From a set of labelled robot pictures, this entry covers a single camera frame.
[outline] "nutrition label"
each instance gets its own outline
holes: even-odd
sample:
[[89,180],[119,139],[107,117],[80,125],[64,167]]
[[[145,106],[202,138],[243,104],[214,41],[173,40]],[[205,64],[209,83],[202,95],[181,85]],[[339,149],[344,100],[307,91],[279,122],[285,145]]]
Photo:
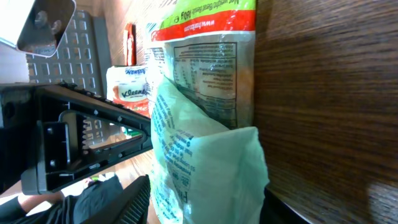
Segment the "nutrition label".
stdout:
[[236,124],[236,43],[174,47],[178,90],[209,117],[228,128]]

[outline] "person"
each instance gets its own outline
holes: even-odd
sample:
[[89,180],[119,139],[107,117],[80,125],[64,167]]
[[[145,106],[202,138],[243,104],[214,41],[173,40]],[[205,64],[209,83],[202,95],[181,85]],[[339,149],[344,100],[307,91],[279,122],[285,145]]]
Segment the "person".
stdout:
[[[146,223],[150,197],[149,177],[141,176],[123,190],[118,177],[96,181],[79,196],[19,195],[0,205],[0,223]],[[44,201],[52,206],[26,216]]]

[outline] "red label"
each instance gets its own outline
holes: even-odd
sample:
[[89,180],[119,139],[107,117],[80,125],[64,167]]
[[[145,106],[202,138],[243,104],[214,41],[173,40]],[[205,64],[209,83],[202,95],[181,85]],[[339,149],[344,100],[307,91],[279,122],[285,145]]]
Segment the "red label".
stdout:
[[152,33],[152,41],[172,40],[214,31],[254,31],[255,10],[230,10],[191,19]]

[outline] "wooden table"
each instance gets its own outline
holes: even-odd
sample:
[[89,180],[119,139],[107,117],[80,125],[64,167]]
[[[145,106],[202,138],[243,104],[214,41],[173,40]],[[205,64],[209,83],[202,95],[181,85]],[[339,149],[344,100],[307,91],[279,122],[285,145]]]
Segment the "wooden table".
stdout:
[[[143,63],[161,1],[99,4],[113,63],[127,22]],[[256,29],[254,125],[269,188],[312,222],[397,223],[398,1],[258,0]]]

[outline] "black sleeve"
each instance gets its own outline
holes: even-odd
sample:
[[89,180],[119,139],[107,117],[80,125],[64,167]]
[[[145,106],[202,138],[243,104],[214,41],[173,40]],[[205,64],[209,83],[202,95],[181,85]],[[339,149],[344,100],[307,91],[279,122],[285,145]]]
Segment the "black sleeve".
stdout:
[[0,205],[0,223],[13,222],[26,215],[26,212],[19,205],[18,197]]

